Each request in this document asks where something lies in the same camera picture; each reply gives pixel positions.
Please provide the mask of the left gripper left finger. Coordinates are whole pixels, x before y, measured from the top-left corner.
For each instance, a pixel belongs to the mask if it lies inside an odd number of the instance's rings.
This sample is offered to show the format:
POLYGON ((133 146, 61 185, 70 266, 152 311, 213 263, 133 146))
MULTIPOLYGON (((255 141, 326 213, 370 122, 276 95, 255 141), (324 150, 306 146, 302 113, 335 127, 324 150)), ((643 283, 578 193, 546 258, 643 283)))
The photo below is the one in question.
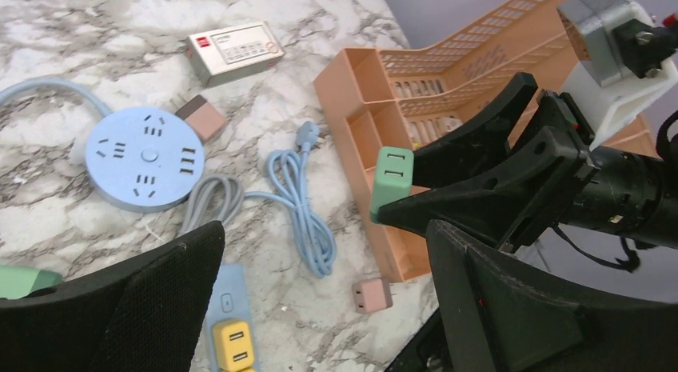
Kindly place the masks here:
POLYGON ((99 271, 2 300, 2 370, 189 370, 224 248, 224 228, 212 221, 99 271))

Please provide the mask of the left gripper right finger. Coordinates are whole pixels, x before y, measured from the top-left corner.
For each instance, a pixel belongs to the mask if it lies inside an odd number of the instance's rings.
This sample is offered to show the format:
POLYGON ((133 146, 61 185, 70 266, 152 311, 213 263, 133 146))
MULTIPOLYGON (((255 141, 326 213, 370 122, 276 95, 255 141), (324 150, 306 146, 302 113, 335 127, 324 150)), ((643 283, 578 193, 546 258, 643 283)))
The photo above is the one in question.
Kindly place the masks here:
POLYGON ((578 285, 444 221, 426 241, 455 371, 676 370, 676 305, 578 285))

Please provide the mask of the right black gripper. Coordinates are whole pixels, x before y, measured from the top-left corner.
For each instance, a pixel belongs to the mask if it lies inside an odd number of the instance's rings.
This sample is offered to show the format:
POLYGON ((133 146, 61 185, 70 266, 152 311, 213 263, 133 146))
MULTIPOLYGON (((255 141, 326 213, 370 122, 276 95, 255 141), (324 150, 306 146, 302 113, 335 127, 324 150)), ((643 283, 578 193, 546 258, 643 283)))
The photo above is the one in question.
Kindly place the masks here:
POLYGON ((531 74, 514 74, 477 115, 415 150, 413 185, 431 190, 380 207, 376 221, 425 236, 441 220, 494 248, 528 246, 561 223, 676 248, 677 138, 668 130, 677 115, 661 125, 656 157, 593 149, 572 97, 543 91, 508 157, 537 89, 531 74))

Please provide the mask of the yellow charger plug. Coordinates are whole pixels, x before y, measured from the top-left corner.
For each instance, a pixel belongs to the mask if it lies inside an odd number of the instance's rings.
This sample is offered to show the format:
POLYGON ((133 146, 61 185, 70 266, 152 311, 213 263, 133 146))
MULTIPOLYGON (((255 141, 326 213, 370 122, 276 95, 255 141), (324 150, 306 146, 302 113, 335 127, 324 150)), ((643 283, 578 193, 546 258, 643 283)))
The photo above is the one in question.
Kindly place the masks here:
POLYGON ((211 334, 220 371, 254 371, 256 358, 247 321, 232 318, 218 322, 211 334))

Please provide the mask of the green charger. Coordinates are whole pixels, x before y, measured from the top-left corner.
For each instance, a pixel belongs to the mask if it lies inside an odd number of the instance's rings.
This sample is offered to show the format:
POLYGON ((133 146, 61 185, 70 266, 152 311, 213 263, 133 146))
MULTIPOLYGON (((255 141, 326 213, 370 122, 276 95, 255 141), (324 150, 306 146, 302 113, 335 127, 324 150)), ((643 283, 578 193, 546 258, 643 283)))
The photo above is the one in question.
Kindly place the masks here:
POLYGON ((384 146, 379 150, 369 204, 370 219, 378 223, 378 210, 410 195, 414 155, 409 149, 384 146))

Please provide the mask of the pink charger front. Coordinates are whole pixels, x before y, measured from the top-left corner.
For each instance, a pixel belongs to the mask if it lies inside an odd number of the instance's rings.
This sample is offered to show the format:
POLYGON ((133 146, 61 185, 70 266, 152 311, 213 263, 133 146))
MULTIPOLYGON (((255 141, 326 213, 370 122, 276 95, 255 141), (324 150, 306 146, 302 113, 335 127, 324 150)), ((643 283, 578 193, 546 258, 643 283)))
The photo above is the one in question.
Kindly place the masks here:
POLYGON ((389 281, 385 278, 369 278, 352 284, 356 312, 371 314, 393 306, 389 281))

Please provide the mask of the pink charger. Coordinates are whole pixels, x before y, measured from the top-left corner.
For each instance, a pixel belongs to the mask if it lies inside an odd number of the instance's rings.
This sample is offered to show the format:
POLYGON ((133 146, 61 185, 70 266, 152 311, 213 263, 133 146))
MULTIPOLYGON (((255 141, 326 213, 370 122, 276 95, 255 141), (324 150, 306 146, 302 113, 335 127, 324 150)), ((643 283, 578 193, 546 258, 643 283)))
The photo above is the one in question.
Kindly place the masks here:
POLYGON ((217 137, 227 124, 221 112, 200 94, 180 106, 175 114, 193 129, 203 144, 217 137))
POLYGON ((371 314, 393 306, 389 281, 385 278, 369 278, 352 284, 356 312, 371 314))

